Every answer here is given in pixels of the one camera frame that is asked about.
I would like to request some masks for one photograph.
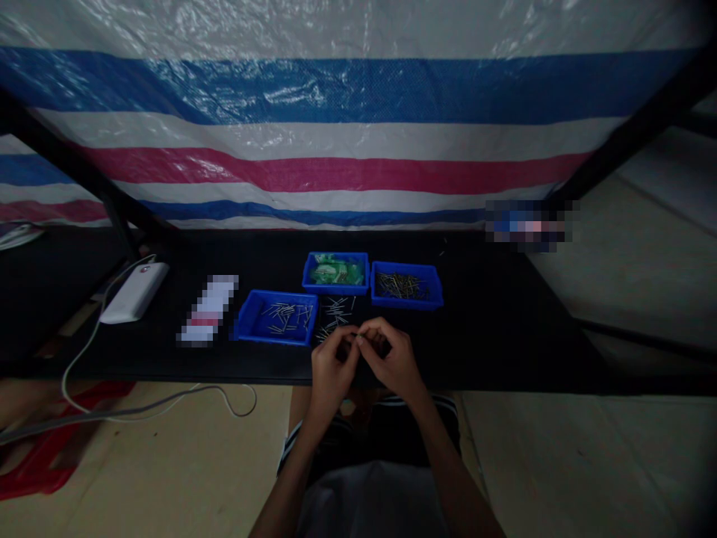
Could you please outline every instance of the blue stripe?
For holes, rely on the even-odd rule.
[[[253,202],[237,203],[218,200],[204,203],[161,203],[141,200],[151,211],[168,220],[211,219],[232,217],[274,217],[303,224],[335,224],[336,226],[378,226],[381,224],[428,224],[434,222],[474,223],[483,220],[485,210],[464,209],[402,213],[400,211],[286,211]]]
[[[0,78],[32,107],[160,112],[201,125],[544,125],[629,116],[694,53],[183,61],[5,47],[0,48]]]
[[[0,183],[18,187],[74,183],[39,155],[0,155],[0,178]]]

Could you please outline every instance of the green item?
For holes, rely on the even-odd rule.
[[[331,253],[315,254],[318,264],[311,270],[311,279],[314,284],[340,284],[362,285],[364,283],[364,268],[356,260],[335,259]]]

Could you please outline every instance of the striped tarpaulin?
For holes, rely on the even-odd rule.
[[[0,81],[181,227],[455,229],[541,199],[706,40],[690,2],[10,1]],[[106,225],[0,138],[0,220]]]

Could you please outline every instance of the black table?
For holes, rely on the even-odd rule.
[[[498,250],[478,232],[179,232],[160,249],[170,272],[144,317],[102,326],[73,377],[204,383],[309,384],[307,347],[229,341],[249,290],[302,292],[311,250],[368,252],[370,260],[432,264],[445,306],[435,312],[375,308],[356,300],[352,321],[382,315],[408,332],[433,389],[605,392],[614,379],[600,354],[526,256]],[[240,288],[213,347],[178,347],[180,330],[212,274],[237,274]],[[52,361],[24,361],[15,374],[59,377],[96,318]],[[355,384],[377,386],[364,362]]]
[[[0,362],[37,351],[124,260],[111,228],[50,226],[35,241],[0,251]]]

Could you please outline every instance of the blue plastic bin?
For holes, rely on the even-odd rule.
[[[416,276],[423,280],[419,289],[426,292],[426,299],[397,299],[381,297],[376,289],[376,273],[398,273]],[[443,306],[443,287],[438,271],[432,265],[399,264],[392,262],[373,262],[371,264],[371,304],[388,308],[412,310],[436,310]]]
[[[333,254],[334,258],[343,262],[352,262],[356,264],[364,265],[364,284],[363,285],[340,285],[340,284],[329,284],[329,285],[318,285],[311,281],[311,270],[313,270],[318,263],[316,263],[316,254]],[[368,293],[368,280],[370,278],[370,271],[368,267],[368,254],[366,253],[328,253],[328,252],[311,252],[308,254],[306,264],[304,265],[304,278],[301,283],[303,288],[309,293],[321,294],[321,295],[366,295]]]
[[[288,324],[296,325],[297,328],[295,330],[288,330],[284,334],[274,334],[269,329],[271,325],[282,327],[279,318],[272,317],[271,312],[267,312],[274,303],[287,303],[290,305],[309,307],[311,316],[308,319],[306,328],[304,328],[303,323],[306,319],[306,315],[301,315],[301,321],[297,322],[297,315],[293,314],[291,318],[289,318]],[[232,340],[253,340],[269,342],[271,344],[310,346],[311,334],[314,332],[314,323],[316,322],[318,312],[319,297],[317,295],[251,290],[234,323]]]

